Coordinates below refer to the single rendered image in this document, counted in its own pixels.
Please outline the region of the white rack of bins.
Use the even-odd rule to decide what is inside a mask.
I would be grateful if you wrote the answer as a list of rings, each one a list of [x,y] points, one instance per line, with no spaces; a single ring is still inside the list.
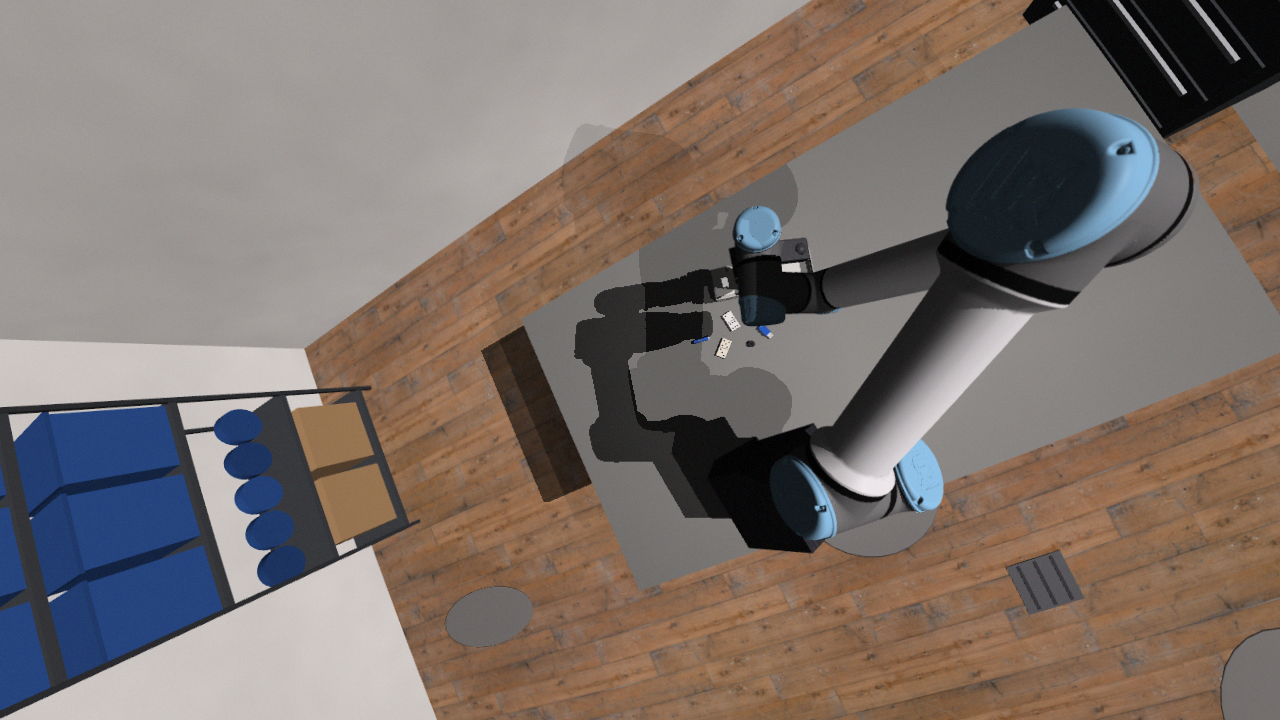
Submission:
[[[782,272],[813,273],[812,255],[810,259],[804,263],[783,264]],[[714,292],[717,302],[739,299],[739,284],[735,283],[732,265],[713,269],[710,270],[710,275],[713,275],[712,281],[714,281],[713,286],[716,286]]]

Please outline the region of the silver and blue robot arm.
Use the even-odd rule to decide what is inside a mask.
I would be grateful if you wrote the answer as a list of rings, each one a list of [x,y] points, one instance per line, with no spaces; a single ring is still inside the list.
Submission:
[[[737,217],[744,325],[928,290],[833,427],[772,466],[772,498],[791,530],[829,539],[940,505],[925,432],[1030,316],[1068,307],[1103,268],[1153,252],[1189,220],[1199,178],[1169,146],[1112,113],[1029,117],[957,172],[947,229],[813,273],[782,272],[810,252],[806,238],[780,240],[773,210]]]

